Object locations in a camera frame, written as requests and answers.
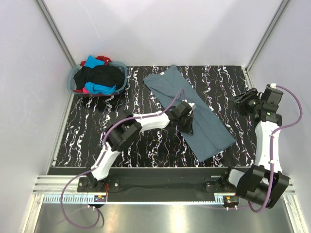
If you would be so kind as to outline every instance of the pink cloth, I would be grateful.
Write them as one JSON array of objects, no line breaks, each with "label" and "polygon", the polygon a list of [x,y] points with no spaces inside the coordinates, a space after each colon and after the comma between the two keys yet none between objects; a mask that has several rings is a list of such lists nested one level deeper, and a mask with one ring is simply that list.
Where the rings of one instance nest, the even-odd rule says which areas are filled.
[{"label": "pink cloth", "polygon": [[84,94],[89,94],[88,90],[86,90],[85,87],[82,88],[82,91],[83,91]]}]

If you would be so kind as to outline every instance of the black cloth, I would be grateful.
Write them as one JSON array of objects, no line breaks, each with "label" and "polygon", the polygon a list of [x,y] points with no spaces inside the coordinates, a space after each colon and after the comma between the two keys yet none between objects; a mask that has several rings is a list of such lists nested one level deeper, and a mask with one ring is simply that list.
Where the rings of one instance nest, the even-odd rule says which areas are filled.
[{"label": "black cloth", "polygon": [[120,89],[124,84],[124,73],[113,66],[95,66],[94,68],[82,67],[73,77],[76,82],[77,89],[82,89],[87,82],[99,84],[102,86]]}]

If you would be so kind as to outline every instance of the gray pants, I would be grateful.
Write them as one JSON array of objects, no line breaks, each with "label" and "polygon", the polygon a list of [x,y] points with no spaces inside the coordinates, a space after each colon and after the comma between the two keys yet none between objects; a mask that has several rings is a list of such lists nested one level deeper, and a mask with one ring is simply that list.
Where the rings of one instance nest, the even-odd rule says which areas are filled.
[{"label": "gray pants", "polygon": [[[181,88],[185,91],[187,102],[195,103],[193,135],[181,134],[200,162],[235,143],[236,140],[183,78],[176,66],[171,66],[161,74],[149,74],[144,78],[144,82],[164,108],[172,102]],[[178,105],[182,100],[181,93],[174,105]]]}]

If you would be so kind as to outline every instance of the reflective floor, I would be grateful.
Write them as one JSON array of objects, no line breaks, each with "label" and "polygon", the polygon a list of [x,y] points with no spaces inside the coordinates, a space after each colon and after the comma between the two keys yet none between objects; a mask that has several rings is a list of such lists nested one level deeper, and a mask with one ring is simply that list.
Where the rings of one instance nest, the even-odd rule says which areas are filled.
[{"label": "reflective floor", "polygon": [[[97,218],[95,211],[81,205],[67,204],[70,219],[89,226]],[[100,208],[104,216],[91,230],[80,230],[64,219],[59,204],[43,204],[35,233],[292,233],[284,200],[273,209],[259,214],[244,210],[214,210],[204,206],[178,205],[106,205]]]}]

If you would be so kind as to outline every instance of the laundry basket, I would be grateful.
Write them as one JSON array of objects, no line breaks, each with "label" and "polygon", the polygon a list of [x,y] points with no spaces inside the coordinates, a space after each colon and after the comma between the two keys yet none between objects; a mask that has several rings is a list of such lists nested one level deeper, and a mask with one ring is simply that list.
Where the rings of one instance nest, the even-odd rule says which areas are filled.
[{"label": "laundry basket", "polygon": [[113,96],[113,95],[119,95],[121,94],[124,89],[125,86],[127,84],[127,67],[125,64],[123,64],[122,62],[109,62],[108,63],[109,66],[114,66],[114,67],[119,67],[119,69],[124,73],[124,83],[123,86],[116,90],[114,93],[110,94],[110,95],[104,95],[104,94],[85,94],[85,93],[76,93],[73,90],[76,89],[76,83],[73,79],[74,75],[82,68],[82,66],[80,65],[76,65],[74,68],[71,69],[69,75],[68,75],[68,80],[67,80],[67,89],[70,93],[73,93],[75,95],[80,95],[81,97],[87,97],[87,96]]}]

